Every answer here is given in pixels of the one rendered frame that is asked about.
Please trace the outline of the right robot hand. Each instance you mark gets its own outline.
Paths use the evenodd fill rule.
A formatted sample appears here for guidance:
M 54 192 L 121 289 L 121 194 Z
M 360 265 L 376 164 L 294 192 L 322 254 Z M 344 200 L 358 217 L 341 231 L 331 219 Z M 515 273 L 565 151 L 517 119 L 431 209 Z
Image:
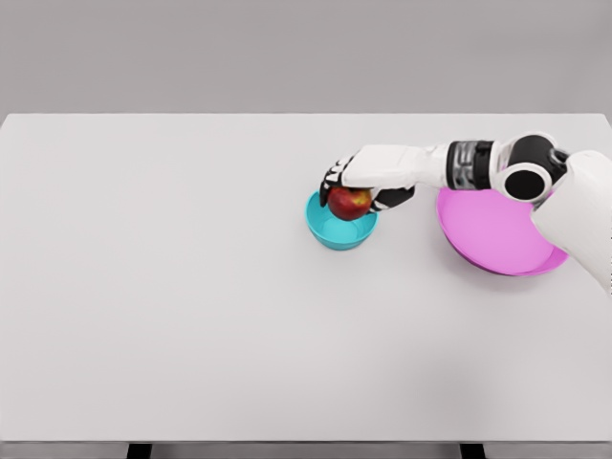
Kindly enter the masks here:
M 319 187 L 319 203 L 327 205 L 331 189 L 368 188 L 368 212 L 395 208 L 415 194 L 417 162 L 423 150 L 405 145 L 367 145 L 351 157 L 335 162 Z

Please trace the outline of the red apple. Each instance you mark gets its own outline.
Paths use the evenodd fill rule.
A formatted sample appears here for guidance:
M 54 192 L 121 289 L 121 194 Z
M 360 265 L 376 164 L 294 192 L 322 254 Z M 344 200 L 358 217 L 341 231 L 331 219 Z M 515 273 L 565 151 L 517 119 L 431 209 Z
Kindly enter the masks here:
M 371 191 L 367 188 L 332 187 L 327 204 L 337 218 L 353 221 L 368 213 L 372 203 Z

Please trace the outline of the blue bowl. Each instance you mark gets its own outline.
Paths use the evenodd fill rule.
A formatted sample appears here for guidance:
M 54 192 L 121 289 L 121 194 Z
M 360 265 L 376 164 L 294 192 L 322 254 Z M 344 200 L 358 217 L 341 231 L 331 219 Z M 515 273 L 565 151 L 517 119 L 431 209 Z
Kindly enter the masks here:
M 308 198 L 304 215 L 311 234 L 321 245 L 334 251 L 356 248 L 373 233 L 379 221 L 377 214 L 366 214 L 353 221 L 341 220 L 328 207 L 319 205 L 318 191 Z

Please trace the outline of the pink plate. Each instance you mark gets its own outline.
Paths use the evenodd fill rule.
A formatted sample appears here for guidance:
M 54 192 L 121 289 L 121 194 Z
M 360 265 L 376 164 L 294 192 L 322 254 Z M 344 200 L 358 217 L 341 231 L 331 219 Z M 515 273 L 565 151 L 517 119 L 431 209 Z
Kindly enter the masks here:
M 439 225 L 455 251 L 481 270 L 506 276 L 549 273 L 568 259 L 538 232 L 531 210 L 495 190 L 444 188 L 436 198 Z

